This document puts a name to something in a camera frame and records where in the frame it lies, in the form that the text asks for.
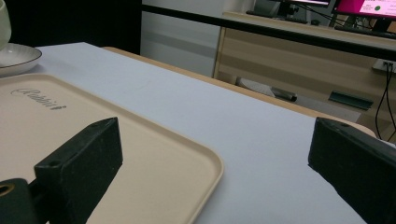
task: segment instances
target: black cable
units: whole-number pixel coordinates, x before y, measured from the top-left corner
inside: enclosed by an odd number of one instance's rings
[[[311,7],[306,7],[306,6],[303,6],[303,5],[297,5],[297,6],[298,6],[298,7],[302,7],[302,8],[305,9],[305,10],[308,10],[308,11],[311,11],[311,12],[314,12],[314,13],[317,13],[319,16],[324,17],[325,19],[327,19],[327,20],[329,20],[329,21],[332,20],[332,17],[331,17],[331,16],[326,15],[326,14],[321,13],[321,12],[318,12],[318,11],[312,9]],[[338,25],[343,25],[343,24],[341,24],[341,23],[339,23],[339,22],[337,22],[337,21],[343,21],[343,22],[346,22],[346,23],[351,23],[351,22],[349,22],[349,21],[344,21],[344,20],[340,20],[340,19],[335,19],[334,22],[337,23]]]
[[[395,120],[393,118],[393,114],[392,114],[391,109],[390,109],[389,92],[388,92],[389,83],[390,83],[390,80],[391,80],[391,77],[392,77],[392,72],[393,72],[393,63],[391,63],[391,64],[385,63],[385,65],[387,66],[387,84],[385,86],[384,93],[382,94],[381,101],[379,102],[378,108],[376,109],[376,112],[375,112],[375,128],[376,128],[376,132],[378,134],[379,139],[382,139],[382,137],[381,137],[381,133],[380,133],[379,128],[378,128],[378,113],[379,113],[379,109],[381,108],[381,105],[382,105],[385,97],[387,98],[388,110],[389,110],[389,113],[390,113],[390,117],[392,119],[393,127],[396,129],[396,123],[395,123]]]
[[[392,73],[393,73],[393,63],[391,64],[387,63],[387,105],[390,113],[390,118],[392,119],[393,128],[396,130],[395,119],[393,118],[393,113],[392,110],[390,109],[390,103],[389,103],[389,84],[390,84],[390,80],[392,79]]]

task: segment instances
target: wooden cabinet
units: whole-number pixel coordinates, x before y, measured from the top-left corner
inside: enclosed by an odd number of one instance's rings
[[[297,30],[299,26],[304,29],[300,24],[295,24],[293,29]],[[362,38],[368,41],[372,37]],[[385,72],[372,68],[375,61],[376,58],[358,54],[222,28],[214,78],[235,83],[237,77],[242,77],[358,111],[361,113],[358,123],[375,131],[375,113],[387,82]],[[374,103],[368,110],[341,105],[329,101],[332,91],[358,96]],[[389,102],[393,107],[396,106],[394,79],[390,83]],[[394,110],[396,107],[393,108],[393,116],[396,117]],[[381,135],[384,139],[390,139],[395,130],[385,102],[378,117]]]

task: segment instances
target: white tablecloth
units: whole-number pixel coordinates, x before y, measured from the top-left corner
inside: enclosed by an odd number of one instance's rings
[[[224,176],[197,223],[364,223],[307,156],[314,118],[85,43],[37,67],[211,147]]]

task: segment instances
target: monitor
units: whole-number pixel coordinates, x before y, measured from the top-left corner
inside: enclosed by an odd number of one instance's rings
[[[371,30],[386,33],[396,21],[396,0],[336,0],[332,13],[376,19]]]
[[[328,7],[331,0],[271,0],[280,2],[277,16],[280,18],[286,18],[290,13],[291,5],[305,5],[313,7]]]

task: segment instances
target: wooden desk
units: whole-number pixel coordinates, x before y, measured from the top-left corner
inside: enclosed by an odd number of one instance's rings
[[[213,85],[222,87],[222,88],[230,90],[230,91],[236,91],[236,92],[239,92],[241,94],[250,96],[252,98],[255,98],[255,99],[270,103],[272,105],[278,105],[278,106],[281,106],[281,107],[286,108],[288,110],[292,110],[292,111],[307,115],[309,117],[313,117],[313,118],[322,117],[322,118],[340,120],[340,121],[343,121],[344,123],[347,123],[347,124],[350,124],[351,126],[354,126],[355,128],[357,128],[357,129],[359,129],[359,130],[361,130],[361,131],[363,131],[365,133],[370,134],[371,136],[375,136],[373,131],[371,131],[370,129],[368,129],[368,128],[362,126],[362,125],[359,125],[357,123],[353,123],[353,122],[350,122],[350,121],[347,121],[347,120],[339,119],[339,118],[336,118],[334,116],[330,116],[330,115],[327,115],[327,114],[324,114],[324,113],[320,113],[320,112],[318,112],[316,110],[308,109],[306,107],[302,107],[302,106],[294,105],[294,104],[291,104],[291,103],[288,103],[288,102],[285,102],[285,101],[282,101],[282,100],[278,100],[276,98],[273,98],[273,97],[270,97],[270,96],[266,96],[266,95],[257,93],[255,91],[250,91],[250,90],[247,90],[247,89],[244,89],[244,88],[240,88],[240,87],[237,87],[237,86],[232,85],[230,83],[223,82],[223,81],[220,81],[220,80],[217,80],[217,79],[214,79],[214,78],[201,76],[201,75],[198,75],[198,74],[193,73],[191,71],[188,71],[188,70],[185,70],[185,69],[181,69],[181,68],[178,68],[178,67],[166,64],[166,63],[160,63],[160,62],[157,62],[157,61],[154,61],[154,60],[151,60],[151,59],[148,59],[148,58],[136,55],[136,54],[132,54],[130,52],[127,52],[127,51],[124,51],[124,50],[121,50],[121,49],[116,49],[116,48],[111,48],[111,47],[105,47],[105,49],[113,51],[113,52],[116,52],[118,54],[121,54],[121,55],[124,55],[124,56],[127,56],[127,57],[130,57],[130,58],[137,59],[137,60],[145,62],[145,63],[151,63],[153,65],[156,65],[156,66],[168,69],[168,70],[172,70],[172,71],[178,72],[178,73],[183,74],[183,75],[188,76],[188,77],[193,77],[193,78],[202,80],[204,82],[211,83]]]
[[[379,49],[395,50],[396,40],[375,36],[350,34],[325,27],[275,21],[242,13],[224,13],[227,19],[277,27],[290,32],[301,32],[323,38],[355,41]],[[243,77],[262,84],[291,91],[308,98],[327,102],[361,113],[357,123],[375,130],[375,114],[386,85],[383,71],[372,68],[376,58],[325,49],[265,35],[222,28],[214,78],[234,84]],[[389,101],[396,105],[396,82],[390,83]],[[373,101],[367,111],[328,101],[332,91],[358,96]],[[381,136],[394,135],[386,106],[378,114]]]

